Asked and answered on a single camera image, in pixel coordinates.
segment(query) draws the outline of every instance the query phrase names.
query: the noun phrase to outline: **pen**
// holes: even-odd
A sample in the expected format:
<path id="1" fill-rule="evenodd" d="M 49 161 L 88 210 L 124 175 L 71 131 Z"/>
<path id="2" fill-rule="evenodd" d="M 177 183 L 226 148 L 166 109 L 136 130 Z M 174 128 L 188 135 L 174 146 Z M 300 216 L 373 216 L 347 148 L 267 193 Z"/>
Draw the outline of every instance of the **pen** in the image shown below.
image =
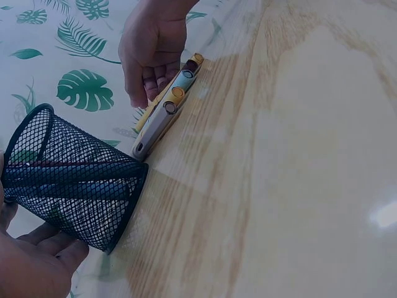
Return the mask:
<path id="1" fill-rule="evenodd" d="M 182 70 L 190 70 L 191 72 L 193 72 L 193 74 L 196 74 L 199 71 L 203 62 L 204 62 L 203 55 L 199 53 L 194 53 L 194 55 L 189 60 L 187 60 L 187 63 L 182 68 Z M 156 105 L 159 104 L 159 102 L 164 97 L 164 95 L 170 90 L 170 87 L 176 86 L 174 82 L 179 77 L 180 73 L 181 71 L 178 72 L 178 74 L 171 80 L 171 82 L 168 83 L 168 85 L 164 88 L 164 90 L 162 90 L 160 94 L 156 96 L 153 102 L 150 103 L 149 106 L 146 108 L 145 113 L 143 113 L 141 119 L 135 125 L 135 130 L 138 133 L 141 132 L 143 126 L 145 125 L 145 122 L 148 120 L 148 117 L 153 112 L 153 109 L 156 107 Z"/>

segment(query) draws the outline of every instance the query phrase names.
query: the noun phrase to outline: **leaf print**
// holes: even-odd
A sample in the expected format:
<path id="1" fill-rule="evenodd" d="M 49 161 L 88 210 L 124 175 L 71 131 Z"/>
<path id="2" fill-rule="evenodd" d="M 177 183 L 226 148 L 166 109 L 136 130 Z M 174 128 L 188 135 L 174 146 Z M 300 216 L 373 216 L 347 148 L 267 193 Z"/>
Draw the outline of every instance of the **leaf print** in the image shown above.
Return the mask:
<path id="1" fill-rule="evenodd" d="M 88 112 L 109 110 L 113 92 L 103 87 L 107 81 L 89 70 L 73 70 L 63 75 L 56 95 L 65 104 Z"/>
<path id="2" fill-rule="evenodd" d="M 32 85 L 31 86 L 26 85 L 29 89 L 29 94 L 27 98 L 19 94 L 11 94 L 11 96 L 14 96 L 24 105 L 26 115 L 29 114 L 36 107 L 36 94 L 35 91 L 33 90 L 34 84 L 35 84 L 35 80 L 33 78 Z"/>
<path id="3" fill-rule="evenodd" d="M 35 50 L 34 48 L 25 48 L 23 50 L 16 51 L 15 53 L 12 53 L 10 56 L 15 56 L 19 59 L 31 59 L 36 56 L 43 56 L 38 50 Z"/>
<path id="4" fill-rule="evenodd" d="M 217 38 L 217 36 L 221 33 L 221 30 L 222 30 L 222 27 L 218 24 L 218 22 L 214 18 L 212 18 L 211 22 L 212 22 L 212 26 L 213 26 L 213 34 L 212 34 L 210 41 L 207 43 L 207 45 L 210 45 L 211 43 L 213 43 L 215 41 L 215 39 Z"/>
<path id="5" fill-rule="evenodd" d="M 109 63 L 121 64 L 99 57 L 107 41 L 92 33 L 90 29 L 84 29 L 83 25 L 73 18 L 67 18 L 58 27 L 58 41 L 63 47 L 57 48 L 67 51 L 71 56 L 95 57 Z"/>
<path id="6" fill-rule="evenodd" d="M 204 12 L 195 12 L 190 11 L 186 16 L 186 24 L 189 23 L 191 20 L 197 19 L 198 17 L 205 17 L 207 14 Z"/>
<path id="7" fill-rule="evenodd" d="M 30 150 L 13 151 L 11 153 L 11 163 L 31 163 L 37 159 L 38 153 Z"/>
<path id="8" fill-rule="evenodd" d="M 89 20 L 108 17 L 108 5 L 109 0 L 76 0 L 77 8 L 82 11 Z"/>
<path id="9" fill-rule="evenodd" d="M 61 11 L 63 14 L 69 14 L 69 2 L 68 0 L 42 0 L 47 6 L 52 6 L 53 9 Z"/>
<path id="10" fill-rule="evenodd" d="M 37 11 L 25 11 L 17 16 L 17 23 L 23 24 L 35 24 L 41 25 L 47 21 L 47 12 L 45 9 L 39 9 Z"/>
<path id="11" fill-rule="evenodd" d="M 80 294 L 73 294 L 73 292 L 70 291 L 70 298 L 77 298 L 79 296 L 80 296 Z"/>
<path id="12" fill-rule="evenodd" d="M 117 147 L 118 144 L 120 144 L 121 141 L 116 141 L 116 140 L 102 140 L 102 142 L 105 142 L 106 144 L 112 146 L 112 147 Z"/>

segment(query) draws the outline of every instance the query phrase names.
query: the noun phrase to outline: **wood grain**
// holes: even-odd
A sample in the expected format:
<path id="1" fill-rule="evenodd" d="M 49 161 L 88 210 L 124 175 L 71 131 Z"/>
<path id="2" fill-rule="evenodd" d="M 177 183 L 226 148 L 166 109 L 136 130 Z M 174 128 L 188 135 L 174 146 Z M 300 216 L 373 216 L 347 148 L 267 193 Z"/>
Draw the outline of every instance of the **wood grain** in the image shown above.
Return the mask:
<path id="1" fill-rule="evenodd" d="M 216 11 L 221 38 L 200 49 L 200 78 L 88 297 L 395 297 L 396 229 L 370 220 L 397 191 L 395 6 Z"/>

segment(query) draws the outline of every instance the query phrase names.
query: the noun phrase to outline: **tablecloth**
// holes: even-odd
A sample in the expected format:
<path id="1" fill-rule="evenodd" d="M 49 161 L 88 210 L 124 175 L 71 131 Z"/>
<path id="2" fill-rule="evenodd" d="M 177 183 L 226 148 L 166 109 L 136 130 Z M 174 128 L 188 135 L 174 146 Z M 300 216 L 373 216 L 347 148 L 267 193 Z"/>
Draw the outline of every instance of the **tablecloth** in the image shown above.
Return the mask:
<path id="1" fill-rule="evenodd" d="M 182 61 L 221 38 L 229 0 L 202 0 L 187 16 Z M 142 110 L 124 91 L 117 48 L 133 0 L 0 0 L 0 150 L 22 119 L 47 102 L 56 114 L 126 153 Z M 26 233 L 41 220 L 20 208 L 9 233 Z M 117 282 L 109 257 L 91 250 L 73 277 L 70 297 Z"/>

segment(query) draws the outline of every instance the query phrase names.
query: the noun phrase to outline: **metal mesh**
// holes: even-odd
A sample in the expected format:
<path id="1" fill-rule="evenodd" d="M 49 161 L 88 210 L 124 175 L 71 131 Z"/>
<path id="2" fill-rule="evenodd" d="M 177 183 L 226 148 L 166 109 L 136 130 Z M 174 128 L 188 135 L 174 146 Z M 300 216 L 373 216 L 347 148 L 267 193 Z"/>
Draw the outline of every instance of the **metal mesh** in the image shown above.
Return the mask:
<path id="1" fill-rule="evenodd" d="M 148 166 L 59 118 L 34 109 L 4 155 L 6 201 L 110 253 L 136 206 Z"/>

